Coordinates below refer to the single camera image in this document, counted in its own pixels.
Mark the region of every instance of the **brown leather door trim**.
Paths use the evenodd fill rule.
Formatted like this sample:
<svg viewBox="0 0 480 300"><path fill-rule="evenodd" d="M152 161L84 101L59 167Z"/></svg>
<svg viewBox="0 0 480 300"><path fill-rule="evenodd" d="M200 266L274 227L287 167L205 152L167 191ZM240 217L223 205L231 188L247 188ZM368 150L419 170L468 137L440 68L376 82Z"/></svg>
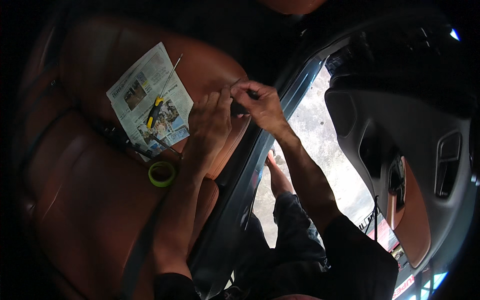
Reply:
<svg viewBox="0 0 480 300"><path fill-rule="evenodd" d="M405 205L400 222L394 230L408 261L416 268L430 249L432 238L427 210L420 187L406 159L405 168Z"/></svg>

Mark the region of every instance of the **black t-shirt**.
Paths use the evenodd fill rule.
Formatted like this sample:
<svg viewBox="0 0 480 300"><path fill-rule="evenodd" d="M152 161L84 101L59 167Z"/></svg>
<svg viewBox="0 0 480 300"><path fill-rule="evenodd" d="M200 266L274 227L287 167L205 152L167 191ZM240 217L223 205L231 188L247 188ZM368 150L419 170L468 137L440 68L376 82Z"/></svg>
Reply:
<svg viewBox="0 0 480 300"><path fill-rule="evenodd" d="M392 298L398 264L380 244L361 232L346 216L333 220L322 238L331 265L328 272L317 271L316 262L282 264L270 272L271 276L258 280L246 299L275 299L294 294L324 300ZM155 300L164 299L200 298L188 277L170 273L155 279Z"/></svg>

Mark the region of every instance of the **green tape roll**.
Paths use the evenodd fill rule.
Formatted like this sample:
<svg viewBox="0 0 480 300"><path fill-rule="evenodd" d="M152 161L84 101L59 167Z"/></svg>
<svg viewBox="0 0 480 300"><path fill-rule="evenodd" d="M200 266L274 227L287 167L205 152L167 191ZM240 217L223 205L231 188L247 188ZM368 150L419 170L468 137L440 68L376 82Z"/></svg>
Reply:
<svg viewBox="0 0 480 300"><path fill-rule="evenodd" d="M160 167L167 167L172 173L172 175L170 175L170 177L165 181L157 181L152 176L152 171ZM150 179L150 182L159 188L164 188L171 185L176 175L177 175L177 171L175 170L173 165L166 161L156 162L153 165L151 165L150 168L148 169L148 178Z"/></svg>

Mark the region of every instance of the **seat cushion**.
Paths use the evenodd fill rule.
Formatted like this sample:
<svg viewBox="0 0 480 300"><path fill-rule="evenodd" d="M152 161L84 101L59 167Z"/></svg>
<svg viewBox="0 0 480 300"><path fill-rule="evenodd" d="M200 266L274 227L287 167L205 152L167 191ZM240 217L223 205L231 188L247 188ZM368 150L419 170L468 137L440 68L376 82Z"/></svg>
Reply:
<svg viewBox="0 0 480 300"><path fill-rule="evenodd" d="M308 14L320 7L326 0L258 0L274 11L283 14Z"/></svg>
<svg viewBox="0 0 480 300"><path fill-rule="evenodd" d="M114 17L95 17L74 27L63 44L60 78L67 92L80 100L82 111L120 127L106 91L142 55L163 42L172 61L183 53L176 72L194 102L203 95L246 78L230 56L203 42L161 28ZM207 177L215 179L242 138L249 118L233 119L232 132ZM173 148L179 152L187 139Z"/></svg>

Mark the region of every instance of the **finger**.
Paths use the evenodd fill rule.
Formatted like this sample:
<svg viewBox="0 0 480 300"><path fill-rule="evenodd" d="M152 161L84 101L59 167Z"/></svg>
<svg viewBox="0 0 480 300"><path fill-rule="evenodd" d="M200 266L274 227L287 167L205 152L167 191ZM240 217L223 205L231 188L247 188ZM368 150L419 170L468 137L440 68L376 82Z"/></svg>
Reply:
<svg viewBox="0 0 480 300"><path fill-rule="evenodd" d="M218 99L217 107L220 109L228 110L230 114L230 106L232 104L233 99L230 97L230 87L227 85L222 88L222 93L220 94L220 99Z"/></svg>
<svg viewBox="0 0 480 300"><path fill-rule="evenodd" d="M205 105L205 104L207 103L207 101L208 101L208 95L204 95L204 96L202 97L202 99L200 99L200 101L198 101L198 104L199 104L198 106L203 106L203 105Z"/></svg>
<svg viewBox="0 0 480 300"><path fill-rule="evenodd" d="M220 93L211 92L210 96L208 96L208 101L207 101L206 107L211 108L211 109L215 108L217 103L218 103L219 98L220 98Z"/></svg>
<svg viewBox="0 0 480 300"><path fill-rule="evenodd" d="M232 93L236 93L238 90L244 90L244 91L252 90L257 92L259 96L275 91L273 87L261 84L253 80L236 82L232 86L231 91Z"/></svg>
<svg viewBox="0 0 480 300"><path fill-rule="evenodd" d="M250 110L252 106L255 105L255 101L244 91L244 90L237 90L236 93L233 94L235 101L245 107L247 110Z"/></svg>

